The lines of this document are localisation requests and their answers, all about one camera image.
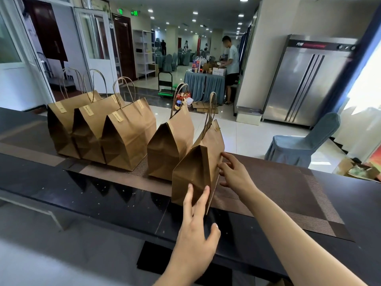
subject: gift bag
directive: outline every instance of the gift bag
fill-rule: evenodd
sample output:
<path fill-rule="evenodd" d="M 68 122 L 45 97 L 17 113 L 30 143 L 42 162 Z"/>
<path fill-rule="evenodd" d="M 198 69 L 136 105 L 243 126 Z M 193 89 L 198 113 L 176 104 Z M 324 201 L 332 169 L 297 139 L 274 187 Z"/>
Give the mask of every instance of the gift bag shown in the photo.
<path fill-rule="evenodd" d="M 72 70 L 77 73 L 80 86 L 82 84 L 84 87 L 83 80 L 81 75 L 79 75 L 78 70 Z M 64 90 L 66 95 L 62 92 L 61 88 L 61 93 L 64 96 L 64 100 L 48 104 L 49 134 L 53 140 L 55 149 L 59 154 L 80 158 L 78 149 L 71 136 L 73 131 L 74 109 L 89 105 L 90 103 L 101 100 L 102 98 L 96 91 L 83 93 L 81 88 L 81 95 L 69 98 L 65 87 Z"/>
<path fill-rule="evenodd" d="M 113 87 L 119 80 L 127 84 L 126 79 L 118 78 Z M 131 95 L 131 99 L 132 103 L 107 115 L 101 144 L 108 165 L 132 171 L 147 155 L 148 142 L 156 132 L 156 118 L 145 98 L 134 101 Z"/>
<path fill-rule="evenodd" d="M 219 176 L 218 165 L 222 162 L 221 153 L 225 150 L 218 122 L 213 120 L 213 103 L 217 103 L 215 92 L 210 94 L 210 106 L 202 133 L 189 153 L 174 168 L 172 175 L 171 201 L 178 205 L 183 205 L 189 183 L 193 184 L 192 205 L 198 201 L 204 188 L 206 186 L 210 187 L 205 214 L 208 213 L 210 202 L 216 189 Z"/>
<path fill-rule="evenodd" d="M 178 92 L 188 84 L 180 83 L 173 96 L 170 119 L 159 126 L 148 143 L 148 174 L 153 177 L 172 180 L 172 171 L 191 149 L 194 126 L 188 107 L 181 103 L 181 108 L 173 114 Z"/>
<path fill-rule="evenodd" d="M 104 123 L 107 115 L 124 106 L 120 93 L 116 93 L 74 110 L 72 136 L 80 158 L 106 163 L 100 142 Z"/>

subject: paper bag handle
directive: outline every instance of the paper bag handle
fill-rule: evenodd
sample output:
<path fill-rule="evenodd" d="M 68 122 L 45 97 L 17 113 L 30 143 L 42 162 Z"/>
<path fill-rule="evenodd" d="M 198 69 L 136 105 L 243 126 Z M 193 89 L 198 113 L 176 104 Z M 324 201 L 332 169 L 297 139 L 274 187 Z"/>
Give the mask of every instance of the paper bag handle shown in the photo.
<path fill-rule="evenodd" d="M 215 104 L 216 106 L 214 108 L 214 114 L 212 117 L 213 104 Z M 205 124 L 204 124 L 204 129 L 202 131 L 202 138 L 204 138 L 208 129 L 212 125 L 214 116 L 216 115 L 216 110 L 217 110 L 217 94 L 213 91 L 210 93 L 210 96 L 209 96 L 209 108 L 208 108 L 208 112 L 207 112 L 207 118 L 206 118 Z"/>
<path fill-rule="evenodd" d="M 67 90 L 66 90 L 66 87 L 65 87 L 64 77 L 65 77 L 65 72 L 68 69 L 75 71 L 75 74 L 77 75 L 77 79 L 78 79 L 78 83 L 79 83 L 79 89 L 81 91 L 81 94 L 85 93 L 84 91 L 82 91 L 82 88 L 81 88 L 81 83 L 82 83 L 83 90 L 85 90 L 85 84 L 83 83 L 83 79 L 82 79 L 81 73 L 79 73 L 79 71 L 77 69 L 75 69 L 75 68 L 67 67 L 67 68 L 64 68 L 62 70 L 62 85 L 64 86 L 64 90 L 65 90 L 65 93 L 66 93 L 66 98 L 69 98 L 69 95 L 67 94 Z M 64 97 L 64 99 L 66 99 L 64 93 L 62 92 L 61 79 L 58 79 L 58 81 L 60 82 L 60 91 L 61 91 L 61 94 Z"/>
<path fill-rule="evenodd" d="M 177 94 L 183 89 L 184 86 L 187 86 L 186 89 L 185 89 L 185 92 L 188 90 L 188 83 L 180 83 L 177 88 L 176 88 L 176 91 L 174 92 L 174 96 L 173 96 L 173 103 L 172 103 L 172 109 L 171 109 L 171 116 L 169 117 L 169 119 L 171 119 L 174 114 L 173 114 L 173 110 L 174 110 L 174 106 L 175 106 L 175 103 L 176 103 L 176 97 L 177 97 Z"/>
<path fill-rule="evenodd" d="M 134 84 L 134 83 L 132 82 L 132 80 L 131 80 L 130 78 L 128 78 L 128 77 L 122 76 L 122 77 L 119 77 L 117 80 L 115 80 L 114 84 L 112 85 L 112 90 L 114 91 L 114 94 L 116 94 L 116 92 L 115 92 L 115 85 L 117 84 L 117 82 L 118 82 L 119 80 L 124 81 L 124 82 L 126 83 L 126 85 L 127 85 L 128 82 L 127 82 L 126 78 L 129 79 L 129 80 L 131 81 L 132 85 L 134 86 L 134 93 L 135 93 L 135 99 L 136 99 L 136 88 L 135 88 L 135 84 Z M 128 92 L 130 93 L 132 102 L 135 102 L 134 98 L 132 97 L 132 94 L 131 94 L 131 91 L 130 91 L 130 87 L 129 87 L 128 85 L 127 85 L 127 89 L 128 89 Z M 126 100 L 126 93 L 125 93 L 125 92 L 123 92 L 123 96 L 124 96 L 124 100 Z"/>
<path fill-rule="evenodd" d="M 106 88 L 106 96 L 108 97 L 109 95 L 107 94 L 106 79 L 104 78 L 102 72 L 100 72 L 100 71 L 97 70 L 97 69 L 89 69 L 89 72 L 91 73 L 92 70 L 95 71 L 95 72 L 98 72 L 98 73 L 102 76 L 102 78 L 103 78 L 103 82 L 104 82 L 104 87 Z M 93 101 L 92 101 L 92 103 L 94 102 L 94 96 L 95 96 L 95 85 L 94 85 L 94 73 L 95 73 L 95 72 L 93 72 Z"/>

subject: right hand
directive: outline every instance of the right hand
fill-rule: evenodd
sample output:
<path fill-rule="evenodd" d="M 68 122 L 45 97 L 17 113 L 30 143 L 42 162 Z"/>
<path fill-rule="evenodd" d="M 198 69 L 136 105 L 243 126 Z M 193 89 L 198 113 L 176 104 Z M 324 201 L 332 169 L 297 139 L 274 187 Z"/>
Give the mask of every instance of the right hand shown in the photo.
<path fill-rule="evenodd" d="M 221 153 L 229 162 L 223 162 L 218 165 L 220 168 L 219 174 L 225 177 L 226 182 L 220 182 L 221 186 L 231 188 L 240 198 L 242 202 L 248 199 L 259 191 L 254 182 L 250 178 L 245 166 L 229 153 Z"/>

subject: tiled floor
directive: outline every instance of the tiled floor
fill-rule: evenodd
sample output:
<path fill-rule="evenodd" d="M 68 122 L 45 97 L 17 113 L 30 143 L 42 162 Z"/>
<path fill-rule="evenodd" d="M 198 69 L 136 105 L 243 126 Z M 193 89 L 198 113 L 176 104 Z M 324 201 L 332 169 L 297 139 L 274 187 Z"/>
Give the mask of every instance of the tiled floor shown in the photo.
<path fill-rule="evenodd" d="M 151 109 L 157 126 L 169 119 L 169 108 Z M 263 158 L 274 135 L 305 136 L 309 132 L 275 122 L 241 124 L 235 122 L 232 106 L 219 110 L 216 118 L 225 149 L 231 153 Z M 190 116 L 196 139 L 206 116 L 195 112 L 190 112 Z M 343 157 L 341 150 L 328 140 L 312 156 L 310 168 L 332 172 Z M 136 269 L 142 245 L 141 240 L 85 221 L 76 221 L 69 230 L 59 233 L 50 217 L 6 204 L 0 207 L 0 285 L 152 285 L 158 275 Z M 233 285 L 264 286 L 266 281 L 233 271 Z"/>
<path fill-rule="evenodd" d="M 192 68 L 191 63 L 190 63 L 190 66 L 179 65 L 177 67 L 177 71 L 171 72 L 173 84 L 179 84 L 180 82 L 182 82 L 184 80 L 185 72 L 191 68 Z M 160 73 L 160 80 L 171 81 L 171 75 L 164 72 Z M 158 77 L 147 77 L 147 80 L 139 79 L 137 81 L 134 81 L 134 84 L 137 87 L 149 88 L 149 89 L 155 89 L 155 90 L 157 90 L 159 86 Z"/>

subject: person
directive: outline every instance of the person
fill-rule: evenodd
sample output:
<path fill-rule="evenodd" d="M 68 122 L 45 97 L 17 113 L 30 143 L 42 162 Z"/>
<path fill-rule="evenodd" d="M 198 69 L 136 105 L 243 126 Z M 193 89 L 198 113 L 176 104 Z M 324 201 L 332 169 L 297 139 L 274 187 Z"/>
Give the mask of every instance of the person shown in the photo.
<path fill-rule="evenodd" d="M 226 85 L 226 102 L 223 105 L 232 105 L 230 101 L 230 97 L 232 95 L 232 88 L 231 86 L 236 82 L 239 75 L 239 56 L 238 56 L 238 49 L 236 46 L 232 44 L 232 40 L 229 36 L 224 36 L 222 38 L 222 43 L 224 44 L 224 47 L 229 48 L 229 56 L 227 58 L 227 61 L 221 62 L 221 65 L 219 68 L 226 67 L 226 78 L 225 78 L 225 85 Z"/>
<path fill-rule="evenodd" d="M 162 54 L 166 55 L 166 43 L 164 42 L 164 39 L 162 40 Z"/>
<path fill-rule="evenodd" d="M 302 230 L 276 203 L 258 189 L 246 168 L 233 155 L 218 165 L 225 182 L 257 219 L 294 286 L 366 286 L 366 284 L 323 249 Z M 217 249 L 221 232 L 212 224 L 204 236 L 203 217 L 209 197 L 208 186 L 192 207 L 193 186 L 184 199 L 183 223 L 164 274 L 155 286 L 191 285 L 207 269 Z"/>

